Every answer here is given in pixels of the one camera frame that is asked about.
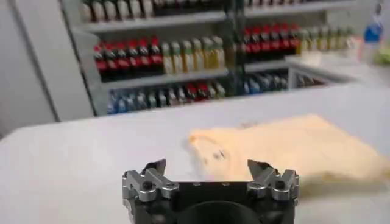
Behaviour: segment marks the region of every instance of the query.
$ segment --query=red bottle cap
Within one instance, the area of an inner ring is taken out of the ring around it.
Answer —
[[[263,32],[269,33],[271,31],[271,28],[269,26],[264,26],[263,27]]]
[[[158,38],[156,36],[152,36],[152,45],[158,45]]]
[[[259,34],[259,33],[260,33],[260,28],[259,28],[259,27],[254,27],[254,28],[252,29],[252,32],[253,32],[254,34]]]

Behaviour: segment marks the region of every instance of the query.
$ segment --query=bottle label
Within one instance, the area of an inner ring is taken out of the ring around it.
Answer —
[[[153,15],[153,4],[151,0],[142,0],[144,5],[144,11],[146,17],[151,17]]]
[[[83,16],[84,22],[89,23],[92,21],[92,11],[91,7],[88,4],[82,4],[81,15]]]
[[[182,73],[183,72],[183,60],[180,55],[174,55],[173,60],[175,63],[175,70],[176,73]]]
[[[129,7],[124,0],[118,1],[119,13],[121,14],[121,19],[125,20],[130,16]]]
[[[195,70],[194,57],[192,56],[192,54],[185,54],[185,62],[187,64],[187,71],[188,72]]]
[[[132,8],[133,18],[141,17],[141,7],[138,0],[130,0],[130,6]]]
[[[201,52],[196,52],[196,62],[197,62],[197,69],[198,70],[203,70],[205,69],[205,62],[203,60],[203,55]]]
[[[225,52],[223,49],[217,51],[218,66],[220,68],[225,67]]]
[[[107,12],[107,19],[109,21],[115,20],[116,19],[116,9],[115,9],[114,3],[108,0],[104,4],[105,4],[105,10]]]
[[[164,57],[164,70],[165,74],[173,74],[173,65],[172,65],[172,59],[170,57]]]
[[[103,5],[98,2],[98,1],[94,1],[93,2],[93,10],[95,12],[95,16],[96,16],[96,21],[103,21],[104,20],[104,8],[103,8]]]

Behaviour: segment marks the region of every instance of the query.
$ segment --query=beverage bottle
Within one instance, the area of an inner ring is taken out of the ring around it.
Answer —
[[[215,83],[215,88],[217,91],[218,98],[225,98],[226,97],[226,90],[219,82]]]
[[[80,14],[85,23],[90,23],[93,20],[92,7],[90,0],[83,0],[80,6]]]
[[[125,44],[124,43],[118,43],[116,45],[116,48],[118,50],[118,65],[119,69],[121,70],[121,74],[123,76],[129,76],[130,75],[130,58],[127,56]]]
[[[259,27],[254,27],[252,29],[252,36],[251,36],[250,42],[251,42],[250,51],[253,55],[252,57],[255,61],[259,61],[260,60],[260,50],[261,50],[260,28]]]
[[[147,46],[147,41],[145,38],[142,38],[140,41],[140,58],[141,58],[141,72],[142,73],[150,73],[151,71],[151,58],[149,55],[149,48]]]
[[[215,91],[213,84],[209,83],[207,85],[207,89],[208,89],[208,96],[210,99],[214,99],[217,97],[217,92]]]
[[[153,72],[156,74],[162,74],[164,72],[163,56],[158,43],[158,38],[155,36],[152,37],[151,59]]]
[[[293,24],[289,30],[289,42],[290,42],[290,50],[288,52],[289,55],[294,55],[297,52],[299,47],[299,28],[297,24]]]
[[[108,66],[107,62],[104,60],[104,56],[102,54],[102,49],[97,45],[94,47],[94,55],[93,58],[95,60],[95,64],[97,70],[99,71],[102,82],[109,76],[108,75]]]
[[[184,59],[184,72],[193,72],[194,67],[194,54],[191,42],[183,41],[183,59]]]
[[[310,50],[311,51],[318,51],[318,39],[319,39],[319,31],[317,27],[314,27],[310,30]]]
[[[118,65],[118,58],[116,56],[116,49],[114,45],[108,43],[105,45],[105,57],[110,72],[110,80],[116,80],[120,77],[120,70]]]
[[[178,89],[177,89],[177,97],[178,97],[178,100],[179,100],[179,104],[185,104],[185,103],[188,102],[187,101],[187,97],[186,97],[186,95],[184,93],[184,89],[181,86],[178,87]]]
[[[254,57],[252,55],[252,49],[250,47],[251,42],[250,42],[250,29],[249,28],[246,28],[244,31],[243,44],[245,46],[245,62],[251,63],[251,62],[253,62]]]
[[[169,44],[163,43],[161,48],[163,49],[164,72],[165,74],[174,74],[174,65]]]
[[[130,18],[130,5],[128,0],[118,0],[118,10],[121,20],[127,20]]]
[[[138,0],[130,0],[129,2],[133,19],[139,19],[142,15],[140,2]]]
[[[148,101],[150,109],[157,108],[157,99],[154,92],[149,93]]]
[[[146,18],[150,18],[153,16],[153,3],[152,0],[141,0],[143,13]]]
[[[182,55],[180,53],[180,45],[178,42],[172,43],[172,50],[173,50],[173,64],[174,64],[174,73],[175,74],[182,74],[183,73],[183,59]]]
[[[104,7],[105,7],[105,14],[106,14],[105,19],[107,21],[116,20],[117,15],[116,15],[116,2],[115,2],[115,0],[105,0]]]
[[[197,89],[195,86],[191,83],[186,85],[186,90],[187,90],[187,97],[189,103],[192,103],[197,100]]]
[[[215,51],[217,55],[217,68],[224,68],[226,67],[224,41],[222,38],[217,36],[214,36],[213,40],[215,43]]]
[[[140,74],[141,60],[140,55],[138,53],[137,41],[131,40],[129,41],[129,60],[130,60],[130,72],[131,76],[137,77]]]
[[[198,39],[193,39],[195,70],[202,71],[205,69],[205,60],[202,50],[202,43]]]
[[[284,55],[289,54],[290,50],[290,37],[289,37],[289,29],[287,24],[282,24],[282,28],[280,29],[280,53]]]
[[[179,104],[179,101],[177,100],[175,90],[173,88],[170,88],[168,90],[168,100],[170,106],[176,106]]]
[[[166,97],[165,97],[165,94],[164,94],[163,90],[160,90],[158,92],[158,101],[160,103],[160,107],[168,106],[168,103],[167,103],[167,100],[166,100]]]
[[[197,85],[197,100],[202,101],[202,100],[207,100],[209,97],[207,85],[204,83],[199,83]]]
[[[96,22],[102,22],[105,20],[103,0],[93,0],[92,9],[95,15]]]
[[[259,61],[270,60],[272,55],[271,55],[271,28],[269,26],[264,26],[263,29],[261,30],[260,43],[261,43],[261,55],[259,57]]]

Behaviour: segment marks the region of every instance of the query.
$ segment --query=yellow bottle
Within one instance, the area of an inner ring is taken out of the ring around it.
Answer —
[[[202,43],[198,39],[193,39],[194,67],[196,71],[205,69],[205,59],[202,50]]]

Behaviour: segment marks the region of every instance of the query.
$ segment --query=bottle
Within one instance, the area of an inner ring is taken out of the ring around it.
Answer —
[[[157,99],[154,92],[149,93],[148,96],[149,109],[157,108]]]
[[[184,90],[183,90],[183,87],[178,87],[177,88],[177,97],[178,97],[178,100],[179,100],[179,104],[186,104],[188,101],[187,101],[187,97],[184,93]]]
[[[280,26],[274,25],[271,30],[271,58],[279,60],[283,58],[280,52]]]
[[[118,65],[119,69],[121,70],[121,74],[123,76],[129,76],[130,75],[130,60],[127,56],[126,49],[124,43],[118,43],[116,45],[116,48],[118,50]]]
[[[269,26],[264,26],[261,35],[260,35],[260,43],[261,43],[261,55],[259,56],[259,61],[267,61],[270,60],[271,55],[271,28]]]
[[[118,58],[116,56],[116,49],[114,45],[108,43],[105,45],[105,57],[108,65],[108,70],[110,71],[110,78],[116,80],[120,77]]]
[[[183,58],[184,58],[184,72],[193,72],[194,67],[194,54],[191,43],[189,41],[183,41]]]
[[[280,29],[280,48],[281,54],[288,55],[290,50],[290,37],[289,37],[289,29],[287,24],[282,24],[282,28]]]
[[[142,72],[149,73],[151,71],[151,59],[149,57],[149,48],[147,46],[147,40],[142,38],[140,41],[140,58],[141,58],[141,68]]]
[[[153,3],[152,3],[152,0],[142,0],[142,6],[143,6],[145,18],[152,17],[153,16]]]
[[[296,54],[299,47],[299,28],[297,24],[293,24],[289,30],[289,42],[290,42],[290,50],[288,51],[288,55]]]
[[[224,41],[217,36],[214,36],[213,40],[215,42],[215,51],[217,55],[217,68],[224,68],[226,67]]]
[[[163,90],[160,90],[158,92],[158,101],[160,103],[160,107],[168,106],[168,103],[167,103],[167,100],[166,100],[166,97],[165,97],[165,94],[164,94]]]
[[[164,72],[165,74],[174,74],[174,65],[171,57],[171,49],[169,48],[169,44],[163,43],[161,48],[163,49]]]
[[[163,56],[161,54],[158,38],[156,36],[152,37],[151,62],[152,62],[152,70],[154,73],[162,74],[164,72]]]
[[[94,60],[95,64],[97,67],[97,70],[99,71],[100,77],[102,81],[108,77],[107,71],[108,71],[108,66],[106,61],[104,60],[104,56],[102,54],[102,49],[97,45],[94,47]]]
[[[205,69],[205,60],[202,50],[202,43],[198,39],[193,39],[195,70],[202,71]]]
[[[138,53],[137,41],[129,41],[129,60],[130,60],[130,73],[133,77],[138,77],[141,67],[140,55]]]
[[[177,100],[175,90],[173,88],[170,88],[168,90],[168,101],[170,106],[176,106],[179,104],[179,101]]]
[[[128,0],[118,0],[119,17],[121,20],[130,18],[129,2]]]
[[[80,6],[80,13],[85,23],[90,23],[93,20],[91,1],[83,0]]]
[[[362,59],[364,61],[372,62],[374,55],[380,47],[380,42],[383,35],[383,23],[382,23],[382,8],[384,1],[377,0],[375,13],[372,16],[372,21],[368,24],[364,31],[364,44]]]
[[[252,55],[252,49],[250,47],[250,29],[246,28],[243,36],[243,44],[245,46],[245,61],[246,63],[251,63],[254,61],[254,56]]]
[[[140,2],[138,0],[130,0],[133,19],[139,19],[142,15]]]
[[[173,51],[173,64],[174,64],[174,73],[181,74],[183,73],[183,59],[180,53],[180,45],[178,42],[172,43],[172,51]]]
[[[95,21],[102,22],[105,20],[104,6],[102,0],[94,0],[92,2],[93,12],[95,14]]]

